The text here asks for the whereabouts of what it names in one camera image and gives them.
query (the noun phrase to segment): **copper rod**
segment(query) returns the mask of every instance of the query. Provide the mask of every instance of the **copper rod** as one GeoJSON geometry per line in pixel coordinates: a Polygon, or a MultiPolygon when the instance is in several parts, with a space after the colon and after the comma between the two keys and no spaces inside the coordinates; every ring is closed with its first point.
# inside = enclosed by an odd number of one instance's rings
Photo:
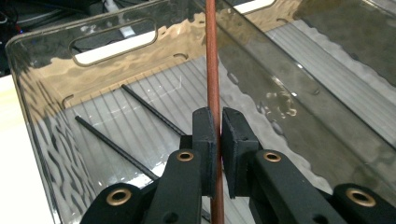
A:
{"type": "Polygon", "coordinates": [[[206,0],[207,103],[212,112],[218,143],[216,195],[210,201],[211,222],[224,223],[223,181],[220,153],[219,69],[216,25],[216,2],[206,0]]]}

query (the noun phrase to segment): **plastic bin handle cutout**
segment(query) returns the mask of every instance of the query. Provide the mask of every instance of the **plastic bin handle cutout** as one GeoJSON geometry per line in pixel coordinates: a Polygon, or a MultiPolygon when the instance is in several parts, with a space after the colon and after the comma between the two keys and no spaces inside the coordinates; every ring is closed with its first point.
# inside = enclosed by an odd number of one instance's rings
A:
{"type": "Polygon", "coordinates": [[[145,47],[153,43],[156,37],[155,23],[144,20],[84,36],[74,41],[70,50],[77,64],[88,66],[145,47]],[[131,30],[131,35],[125,37],[125,29],[131,30]]]}
{"type": "Polygon", "coordinates": [[[264,7],[270,7],[274,2],[275,0],[253,0],[235,6],[235,9],[241,14],[248,14],[264,7]]]}

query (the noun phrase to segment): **black clamp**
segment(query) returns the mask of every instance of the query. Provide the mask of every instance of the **black clamp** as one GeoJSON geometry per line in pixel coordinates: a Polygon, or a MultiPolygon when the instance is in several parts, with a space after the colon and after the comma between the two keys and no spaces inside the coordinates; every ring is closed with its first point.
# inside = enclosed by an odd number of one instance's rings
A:
{"type": "MultiPolygon", "coordinates": [[[[180,137],[161,178],[104,189],[81,223],[201,223],[202,196],[215,194],[217,142],[210,110],[192,116],[192,135],[180,137]]],[[[220,146],[230,197],[249,197],[256,223],[396,223],[396,209],[367,188],[315,189],[287,156],[262,149],[237,110],[223,109],[220,146]]]]}

